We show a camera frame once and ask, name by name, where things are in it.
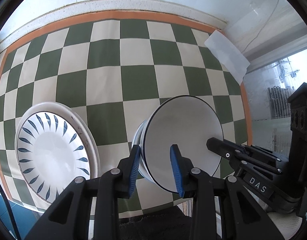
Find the white plate blue leaves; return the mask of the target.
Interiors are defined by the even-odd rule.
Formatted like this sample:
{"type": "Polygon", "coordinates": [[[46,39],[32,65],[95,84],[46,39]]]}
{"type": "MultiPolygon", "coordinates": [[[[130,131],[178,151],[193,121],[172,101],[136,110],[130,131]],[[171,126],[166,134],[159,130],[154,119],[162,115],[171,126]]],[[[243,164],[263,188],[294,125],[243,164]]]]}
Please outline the white plate blue leaves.
{"type": "Polygon", "coordinates": [[[26,183],[48,203],[76,177],[91,177],[83,141],[67,120],[54,113],[30,115],[20,126],[15,150],[26,183]]]}

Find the large white floral plate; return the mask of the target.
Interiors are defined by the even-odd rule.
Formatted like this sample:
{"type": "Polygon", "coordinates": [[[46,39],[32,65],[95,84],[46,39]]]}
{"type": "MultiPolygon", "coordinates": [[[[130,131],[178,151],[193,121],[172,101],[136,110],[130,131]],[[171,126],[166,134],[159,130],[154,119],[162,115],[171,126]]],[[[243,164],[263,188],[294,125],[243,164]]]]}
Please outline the large white floral plate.
{"type": "Polygon", "coordinates": [[[18,132],[20,130],[20,126],[25,122],[25,120],[32,114],[38,113],[38,112],[51,112],[54,113],[65,120],[67,120],[70,125],[73,126],[74,130],[77,131],[79,137],[83,141],[83,144],[86,148],[87,156],[89,158],[90,162],[90,168],[91,168],[91,178],[97,178],[100,174],[100,160],[98,156],[98,150],[96,146],[96,142],[93,139],[93,136],[83,119],[77,115],[70,107],[67,107],[66,105],[63,105],[61,103],[57,102],[42,102],[38,103],[37,105],[34,105],[30,107],[22,116],[17,130],[16,135],[18,135],[18,132]]]}

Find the green checkered table mat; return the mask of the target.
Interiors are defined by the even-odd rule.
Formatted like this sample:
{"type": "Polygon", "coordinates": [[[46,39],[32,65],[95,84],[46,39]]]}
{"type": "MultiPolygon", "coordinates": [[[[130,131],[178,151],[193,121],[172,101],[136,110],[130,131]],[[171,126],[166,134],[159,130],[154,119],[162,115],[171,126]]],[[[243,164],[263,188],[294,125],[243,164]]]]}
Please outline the green checkered table mat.
{"type": "Polygon", "coordinates": [[[71,107],[88,125],[105,169],[128,156],[138,126],[165,100],[197,96],[224,137],[250,142],[245,89],[204,45],[214,28],[171,14],[105,11],[39,28],[0,53],[0,181],[9,200],[47,204],[22,178],[14,148],[29,107],[71,107]]]}

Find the white paper towel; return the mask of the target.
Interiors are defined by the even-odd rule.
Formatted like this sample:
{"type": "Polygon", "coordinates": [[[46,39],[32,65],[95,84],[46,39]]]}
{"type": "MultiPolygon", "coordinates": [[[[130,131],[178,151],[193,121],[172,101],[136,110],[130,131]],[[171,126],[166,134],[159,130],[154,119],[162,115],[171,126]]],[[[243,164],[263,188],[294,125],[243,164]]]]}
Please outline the white paper towel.
{"type": "Polygon", "coordinates": [[[241,85],[250,62],[221,32],[215,30],[204,45],[230,72],[236,82],[241,85]]]}

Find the white bowl dark rim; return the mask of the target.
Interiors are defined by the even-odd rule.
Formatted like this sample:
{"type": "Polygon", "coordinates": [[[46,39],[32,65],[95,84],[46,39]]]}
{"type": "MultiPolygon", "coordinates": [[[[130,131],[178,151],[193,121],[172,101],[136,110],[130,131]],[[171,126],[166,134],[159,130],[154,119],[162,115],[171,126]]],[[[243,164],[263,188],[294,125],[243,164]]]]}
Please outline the white bowl dark rim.
{"type": "Polygon", "coordinates": [[[213,176],[221,156],[207,148],[210,138],[223,140],[223,129],[204,100],[181,95],[162,103],[146,120],[140,142],[144,166],[154,183],[165,191],[177,191],[170,162],[173,144],[195,167],[213,176]]]}

